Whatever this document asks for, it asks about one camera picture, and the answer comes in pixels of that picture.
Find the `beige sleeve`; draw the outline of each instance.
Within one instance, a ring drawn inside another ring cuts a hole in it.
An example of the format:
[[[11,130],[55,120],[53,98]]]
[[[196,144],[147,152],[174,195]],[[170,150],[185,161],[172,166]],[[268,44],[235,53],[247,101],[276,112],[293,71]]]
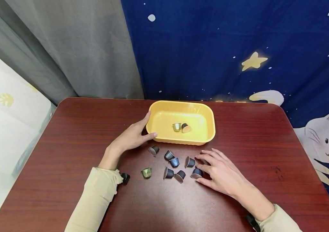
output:
[[[261,228],[261,232],[302,232],[297,223],[282,209],[275,205],[275,211],[260,222],[256,220]]]
[[[118,169],[92,168],[65,232],[96,232],[122,181]]]

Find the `yellow plastic tray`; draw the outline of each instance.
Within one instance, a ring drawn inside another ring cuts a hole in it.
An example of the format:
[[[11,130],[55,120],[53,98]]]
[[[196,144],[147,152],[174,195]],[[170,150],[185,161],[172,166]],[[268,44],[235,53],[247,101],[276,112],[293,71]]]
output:
[[[203,145],[216,134],[211,108],[201,103],[157,101],[150,106],[151,115],[146,125],[148,133],[157,132],[157,142]],[[191,132],[175,132],[174,123],[187,123]]]

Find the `sleeve cuff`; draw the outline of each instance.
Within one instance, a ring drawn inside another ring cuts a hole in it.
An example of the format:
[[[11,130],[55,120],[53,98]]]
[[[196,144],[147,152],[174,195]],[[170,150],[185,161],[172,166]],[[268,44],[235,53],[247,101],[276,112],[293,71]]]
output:
[[[95,191],[98,195],[111,202],[114,195],[117,193],[117,185],[122,183],[122,181],[123,178],[119,174],[118,169],[113,171],[92,168],[91,173],[84,184],[84,188]]]
[[[281,228],[280,231],[301,231],[297,223],[277,204],[274,204],[275,211],[265,220],[256,220],[262,231],[274,231],[268,228]]]

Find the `yellow star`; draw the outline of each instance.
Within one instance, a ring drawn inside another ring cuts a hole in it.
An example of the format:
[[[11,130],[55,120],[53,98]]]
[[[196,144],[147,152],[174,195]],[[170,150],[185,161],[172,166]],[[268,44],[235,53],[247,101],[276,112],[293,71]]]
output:
[[[258,53],[253,52],[252,56],[242,63],[242,66],[243,66],[242,71],[245,71],[245,70],[249,69],[250,67],[260,68],[261,63],[265,62],[265,61],[267,61],[266,57],[258,57]]]

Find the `hand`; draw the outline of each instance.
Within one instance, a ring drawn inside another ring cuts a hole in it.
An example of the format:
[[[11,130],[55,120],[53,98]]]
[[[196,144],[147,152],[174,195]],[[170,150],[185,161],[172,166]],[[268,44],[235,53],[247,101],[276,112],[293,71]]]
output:
[[[123,152],[134,149],[144,142],[154,139],[157,134],[150,133],[147,135],[141,135],[143,128],[148,123],[150,117],[150,111],[146,114],[145,118],[141,121],[133,123],[123,133],[118,136],[111,144],[119,147]]]
[[[199,183],[236,199],[259,221],[265,220],[274,212],[274,205],[222,152],[216,149],[202,151],[202,154],[197,155],[196,158],[205,160],[211,165],[197,165],[197,168],[210,174],[212,179],[199,178],[197,179]]]
[[[150,111],[141,121],[130,125],[130,127],[123,131],[123,133],[106,148],[105,154],[98,168],[116,169],[118,160],[123,152],[134,149],[142,145],[144,142],[154,139],[157,136],[157,133],[141,135],[143,128],[149,121],[149,117]]]

